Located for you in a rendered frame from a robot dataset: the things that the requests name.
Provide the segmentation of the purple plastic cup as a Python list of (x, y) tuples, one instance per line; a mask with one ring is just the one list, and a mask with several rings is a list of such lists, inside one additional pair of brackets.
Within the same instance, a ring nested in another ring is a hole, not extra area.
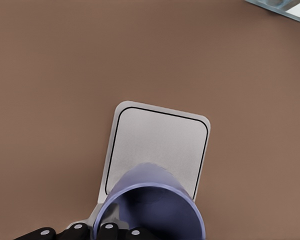
[(127, 171), (106, 197), (93, 224), (97, 237), (111, 204), (129, 228), (143, 227), (160, 240), (205, 240), (203, 218), (193, 199), (164, 168), (141, 163)]

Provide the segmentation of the white square kitchen scale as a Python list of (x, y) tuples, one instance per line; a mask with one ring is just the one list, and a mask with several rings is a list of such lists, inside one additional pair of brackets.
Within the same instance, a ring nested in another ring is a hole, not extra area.
[(141, 163), (168, 170), (195, 199), (211, 132), (203, 115), (134, 101), (114, 111), (97, 202)]

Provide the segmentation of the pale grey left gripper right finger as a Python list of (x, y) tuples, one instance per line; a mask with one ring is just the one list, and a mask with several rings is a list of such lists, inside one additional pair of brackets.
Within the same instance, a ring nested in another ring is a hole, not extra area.
[(144, 228), (129, 229), (129, 224), (120, 220), (120, 207), (112, 203), (104, 212), (97, 240), (147, 240), (147, 231)]

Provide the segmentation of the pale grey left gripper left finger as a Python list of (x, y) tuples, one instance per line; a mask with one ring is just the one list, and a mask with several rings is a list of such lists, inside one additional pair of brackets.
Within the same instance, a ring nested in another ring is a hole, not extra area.
[(93, 240), (94, 224), (101, 207), (102, 204), (98, 203), (87, 219), (73, 222), (59, 233), (52, 227), (46, 226), (28, 232), (14, 240)]

